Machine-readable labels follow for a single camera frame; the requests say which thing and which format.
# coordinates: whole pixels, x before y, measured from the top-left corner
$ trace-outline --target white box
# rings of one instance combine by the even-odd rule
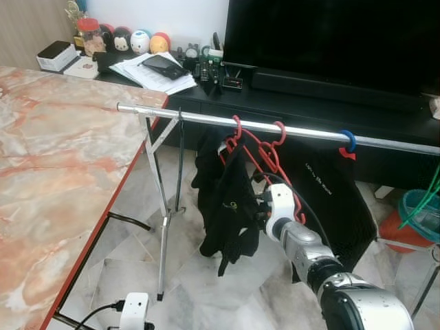
[[[73,44],[66,41],[55,41],[36,56],[40,68],[59,72],[77,57]]]

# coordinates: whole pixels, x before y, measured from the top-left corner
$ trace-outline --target tv screen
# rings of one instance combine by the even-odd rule
[[[440,0],[230,0],[227,63],[416,94],[440,73]]]

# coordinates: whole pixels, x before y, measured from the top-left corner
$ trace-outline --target chrome pole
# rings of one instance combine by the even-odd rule
[[[149,117],[159,116],[163,118],[179,118],[179,112],[168,109],[158,109],[151,107],[144,107],[141,105],[118,104],[118,111],[143,114]],[[199,113],[181,112],[181,118],[188,122],[198,122],[201,124],[219,125],[225,127],[236,127],[237,123],[232,118],[223,118],[213,115],[202,115]],[[241,126],[245,129],[253,131],[262,131],[268,133],[281,132],[281,129],[274,124],[266,124],[262,122],[249,122],[247,120],[241,121]],[[321,140],[331,140],[336,142],[349,143],[350,139],[341,133],[333,133],[326,131],[318,131],[315,129],[301,129],[298,127],[286,126],[286,134],[292,136],[300,136],[304,138],[313,138]],[[356,136],[356,144],[362,146],[371,146],[374,148],[391,149],[396,151],[406,151],[410,153],[422,153],[426,155],[440,155],[440,147],[428,146],[425,144],[413,144],[394,140],[376,139],[374,137]]]

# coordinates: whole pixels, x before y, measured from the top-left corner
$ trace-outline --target paper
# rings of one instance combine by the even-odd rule
[[[171,56],[170,53],[157,53],[156,55],[163,56],[174,63],[180,64]],[[190,74],[179,77],[176,80],[171,80],[152,69],[142,64],[146,59],[154,56],[153,54],[143,54],[131,60],[124,60],[120,63],[110,66],[115,72],[122,74],[123,76],[137,82],[143,88],[152,89],[155,91],[163,91],[168,95],[183,91],[194,86],[197,86],[193,76]]]
[[[98,75],[98,64],[88,56],[81,56],[74,64],[66,69],[63,74],[68,76],[94,79]]]

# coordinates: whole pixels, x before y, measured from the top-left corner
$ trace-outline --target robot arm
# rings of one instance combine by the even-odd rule
[[[313,230],[293,220],[294,198],[285,184],[272,184],[267,235],[278,241],[300,280],[315,293],[329,330],[413,330],[405,306],[389,291],[344,271]]]

